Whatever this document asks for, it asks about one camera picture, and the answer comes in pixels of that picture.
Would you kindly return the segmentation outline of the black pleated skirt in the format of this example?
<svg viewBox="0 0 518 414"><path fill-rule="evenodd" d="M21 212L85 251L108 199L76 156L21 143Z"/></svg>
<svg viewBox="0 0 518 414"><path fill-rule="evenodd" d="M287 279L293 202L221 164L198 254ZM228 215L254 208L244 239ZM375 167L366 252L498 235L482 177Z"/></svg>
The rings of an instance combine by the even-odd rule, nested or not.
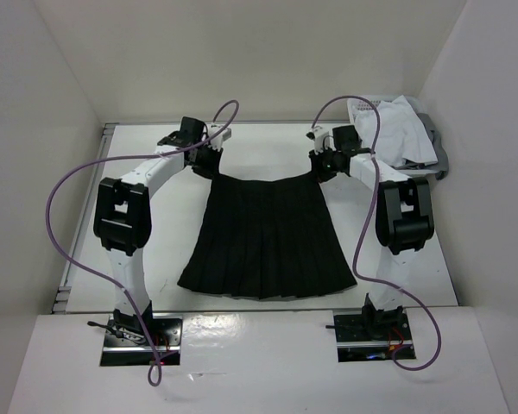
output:
<svg viewBox="0 0 518 414"><path fill-rule="evenodd" d="M199 236L178 285L233 298L310 298L357 283L318 180L212 178Z"/></svg>

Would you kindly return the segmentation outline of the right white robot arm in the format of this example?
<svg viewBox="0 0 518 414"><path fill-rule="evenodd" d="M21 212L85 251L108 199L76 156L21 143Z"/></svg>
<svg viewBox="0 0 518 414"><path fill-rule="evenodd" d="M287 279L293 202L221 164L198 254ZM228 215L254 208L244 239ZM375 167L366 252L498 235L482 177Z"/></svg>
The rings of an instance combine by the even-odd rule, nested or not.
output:
<svg viewBox="0 0 518 414"><path fill-rule="evenodd" d="M371 283L361 310L362 332L379 339L402 320L401 295L415 253L434 234L430 187L424 178L411 178L379 160L375 151L363 147L352 125L332 131L314 126L306 133L313 141L309 153L314 175L322 182L339 173L356 179L372 191L368 213L351 263L355 276ZM358 272L358 258L370 222L375 222L382 245L374 278Z"/></svg>

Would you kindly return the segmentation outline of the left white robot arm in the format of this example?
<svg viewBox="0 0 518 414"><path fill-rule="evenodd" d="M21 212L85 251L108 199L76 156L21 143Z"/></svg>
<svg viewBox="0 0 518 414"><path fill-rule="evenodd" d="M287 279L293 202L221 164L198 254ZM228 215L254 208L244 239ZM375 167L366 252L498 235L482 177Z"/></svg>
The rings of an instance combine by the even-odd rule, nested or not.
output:
<svg viewBox="0 0 518 414"><path fill-rule="evenodd" d="M177 130L157 142L152 158L99 183L93 232L111 263L114 326L134 344L149 342L155 332L143 269L143 249L152 232L151 198L187 166L211 176L230 138L229 127L185 116Z"/></svg>

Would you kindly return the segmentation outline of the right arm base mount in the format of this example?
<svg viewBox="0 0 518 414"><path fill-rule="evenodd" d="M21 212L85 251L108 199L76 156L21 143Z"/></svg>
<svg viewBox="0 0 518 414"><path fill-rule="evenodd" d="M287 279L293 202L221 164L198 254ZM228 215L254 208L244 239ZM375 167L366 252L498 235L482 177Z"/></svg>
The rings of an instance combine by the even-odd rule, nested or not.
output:
<svg viewBox="0 0 518 414"><path fill-rule="evenodd" d="M335 335L339 363L391 361L395 351L397 360L416 359L405 312L392 322L368 327L359 310L336 311L325 328Z"/></svg>

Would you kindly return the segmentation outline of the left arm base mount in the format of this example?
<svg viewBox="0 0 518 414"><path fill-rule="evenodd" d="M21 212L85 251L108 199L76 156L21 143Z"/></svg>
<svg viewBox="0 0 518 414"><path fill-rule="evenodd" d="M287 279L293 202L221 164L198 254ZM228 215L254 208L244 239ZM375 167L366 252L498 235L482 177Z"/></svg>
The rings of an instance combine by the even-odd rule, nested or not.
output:
<svg viewBox="0 0 518 414"><path fill-rule="evenodd" d="M117 327L113 316L106 323L88 321L87 325L104 333L101 367L148 366L155 360L144 334ZM181 315L154 314L148 330L163 366L180 364L182 328Z"/></svg>

